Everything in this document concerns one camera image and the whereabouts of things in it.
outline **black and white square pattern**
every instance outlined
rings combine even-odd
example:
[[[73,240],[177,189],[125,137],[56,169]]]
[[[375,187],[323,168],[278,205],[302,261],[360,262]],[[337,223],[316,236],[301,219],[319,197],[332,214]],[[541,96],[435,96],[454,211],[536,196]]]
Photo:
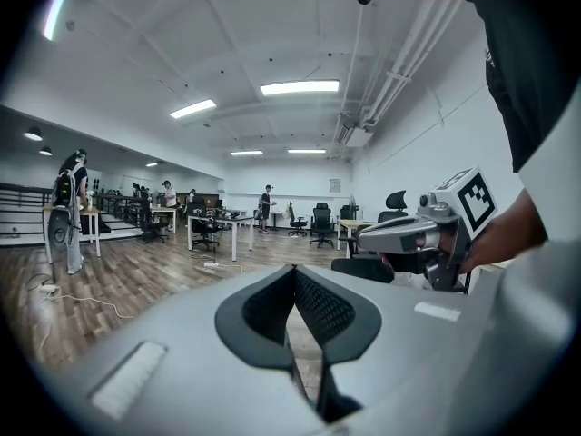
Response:
[[[437,191],[446,191],[447,189],[452,187],[455,183],[457,183],[460,179],[462,179],[464,176],[466,176],[468,173],[470,173],[471,171],[472,171],[472,169],[470,168],[469,170],[461,171],[460,173],[457,173],[456,175],[454,175],[450,179],[448,179],[445,183],[443,183],[436,190]]]
[[[496,209],[480,173],[458,192],[458,198],[474,233]]]

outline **forearm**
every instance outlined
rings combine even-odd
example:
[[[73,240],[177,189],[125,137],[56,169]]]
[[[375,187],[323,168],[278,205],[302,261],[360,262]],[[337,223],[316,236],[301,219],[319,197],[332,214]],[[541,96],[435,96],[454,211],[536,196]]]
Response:
[[[484,264],[500,263],[541,245],[545,227],[528,192],[523,190],[512,206],[490,222],[474,243],[463,271]]]

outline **fluorescent light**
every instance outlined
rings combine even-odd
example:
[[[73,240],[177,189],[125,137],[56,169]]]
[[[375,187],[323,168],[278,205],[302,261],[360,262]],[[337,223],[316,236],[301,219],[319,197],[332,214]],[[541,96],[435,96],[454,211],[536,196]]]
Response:
[[[230,152],[232,156],[239,156],[239,155],[262,155],[262,150],[249,150],[244,152]]]
[[[337,92],[339,81],[301,81],[298,83],[270,84],[261,87],[264,95],[295,94],[298,92]]]
[[[58,14],[61,11],[63,2],[64,0],[53,0],[51,3],[51,9],[48,12],[46,25],[44,26],[44,37],[46,37],[48,40],[53,40],[54,27],[56,26],[56,20],[58,19]]]
[[[290,149],[289,150],[289,154],[325,154],[326,152],[327,152],[326,150],[319,150],[319,149],[313,149],[313,150]]]
[[[31,141],[42,141],[43,135],[36,126],[31,127],[27,133],[25,133],[26,139],[30,139]]]
[[[176,120],[178,118],[182,118],[183,116],[187,116],[188,114],[197,113],[202,110],[207,110],[208,108],[214,108],[216,104],[212,100],[204,100],[203,102],[199,102],[198,104],[193,104],[190,106],[186,106],[182,108],[182,110],[178,110],[177,112],[173,112],[171,115]]]

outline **framed sign on wall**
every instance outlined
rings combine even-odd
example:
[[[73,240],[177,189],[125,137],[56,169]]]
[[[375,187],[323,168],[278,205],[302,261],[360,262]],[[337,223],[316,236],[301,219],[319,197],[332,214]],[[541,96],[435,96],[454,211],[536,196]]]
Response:
[[[341,179],[329,179],[329,192],[330,193],[341,192]]]

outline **white cloth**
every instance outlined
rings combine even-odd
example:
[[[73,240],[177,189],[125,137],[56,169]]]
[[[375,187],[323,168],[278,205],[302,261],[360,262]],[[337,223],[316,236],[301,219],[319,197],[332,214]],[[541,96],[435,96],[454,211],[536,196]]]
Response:
[[[177,205],[177,203],[178,200],[175,191],[173,190],[173,187],[170,187],[165,191],[165,206],[174,207],[175,205]]]

